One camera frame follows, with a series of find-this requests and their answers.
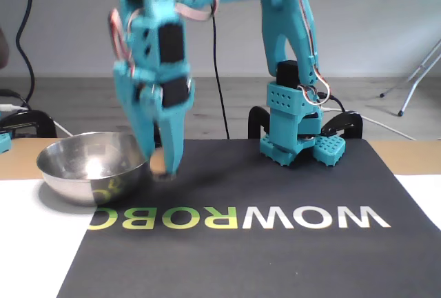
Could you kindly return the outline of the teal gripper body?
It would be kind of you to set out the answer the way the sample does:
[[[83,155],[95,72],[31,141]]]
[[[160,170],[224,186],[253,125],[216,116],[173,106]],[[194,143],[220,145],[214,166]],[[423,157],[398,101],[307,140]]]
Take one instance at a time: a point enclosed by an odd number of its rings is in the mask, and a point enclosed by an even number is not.
[[[159,93],[161,105],[171,108],[189,99],[189,79],[186,74],[178,74],[173,79],[161,81],[152,70],[129,66],[125,61],[117,61],[113,67],[116,95],[122,106],[139,106],[145,92],[147,98]]]

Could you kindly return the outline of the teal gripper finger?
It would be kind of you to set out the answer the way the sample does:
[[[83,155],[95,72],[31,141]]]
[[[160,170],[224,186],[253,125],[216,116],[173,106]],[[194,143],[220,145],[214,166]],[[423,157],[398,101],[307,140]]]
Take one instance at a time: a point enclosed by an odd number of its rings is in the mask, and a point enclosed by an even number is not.
[[[141,105],[141,88],[131,83],[116,83],[116,96],[127,117],[137,144],[146,161],[149,161],[156,145],[153,121],[144,113]]]
[[[165,172],[175,175],[183,157],[185,136],[185,115],[189,106],[172,106],[162,109],[158,116],[158,126],[163,147]]]

